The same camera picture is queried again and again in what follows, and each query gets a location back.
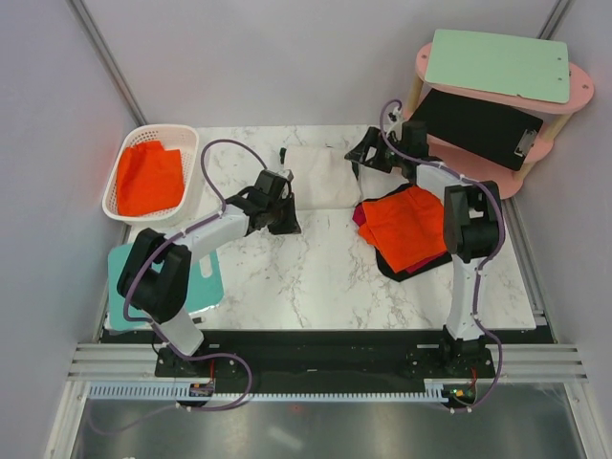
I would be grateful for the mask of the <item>dark green t shirt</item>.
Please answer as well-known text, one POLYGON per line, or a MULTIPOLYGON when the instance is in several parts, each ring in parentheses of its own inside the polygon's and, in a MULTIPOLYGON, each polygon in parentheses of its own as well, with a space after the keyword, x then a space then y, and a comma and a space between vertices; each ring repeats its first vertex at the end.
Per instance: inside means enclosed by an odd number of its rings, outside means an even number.
POLYGON ((355 178, 358 180, 360 178, 360 165, 356 163, 351 163, 351 167, 355 178))

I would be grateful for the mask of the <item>magenta t shirt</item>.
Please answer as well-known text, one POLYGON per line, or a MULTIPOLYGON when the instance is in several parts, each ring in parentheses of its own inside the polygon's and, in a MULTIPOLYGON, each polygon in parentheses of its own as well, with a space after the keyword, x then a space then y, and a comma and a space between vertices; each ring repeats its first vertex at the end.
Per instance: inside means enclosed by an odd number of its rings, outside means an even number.
POLYGON ((358 228, 362 227, 366 223, 366 216, 363 210, 362 203, 358 203, 356 205, 353 211, 352 220, 358 228))

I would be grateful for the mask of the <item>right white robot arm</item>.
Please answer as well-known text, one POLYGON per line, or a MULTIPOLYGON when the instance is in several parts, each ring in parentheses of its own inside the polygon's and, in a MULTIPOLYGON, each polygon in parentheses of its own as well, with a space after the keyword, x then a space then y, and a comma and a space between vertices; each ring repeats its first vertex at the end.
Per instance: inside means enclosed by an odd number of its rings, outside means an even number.
POLYGON ((506 237, 497 183, 479 182, 431 156, 420 121, 396 122, 390 132, 370 126, 344 159, 384 173, 398 168, 409 183, 442 201, 443 237, 453 266, 445 328, 456 341, 480 339, 485 332, 478 309, 488 265, 506 237))

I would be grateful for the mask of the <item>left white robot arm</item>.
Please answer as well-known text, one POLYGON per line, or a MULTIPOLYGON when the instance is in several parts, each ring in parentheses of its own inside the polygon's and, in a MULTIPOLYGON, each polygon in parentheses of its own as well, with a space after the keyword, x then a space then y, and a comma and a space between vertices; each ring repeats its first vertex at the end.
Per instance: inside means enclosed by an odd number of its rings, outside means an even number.
POLYGON ((221 209, 187 229, 167 236, 153 229, 140 231, 117 283, 124 298, 124 316, 134 307, 177 353, 177 365, 189 376, 207 371, 209 352, 203 333, 186 310, 191 267, 201 259, 250 234, 301 233, 295 213, 293 173, 262 170, 255 184, 222 202, 221 209))

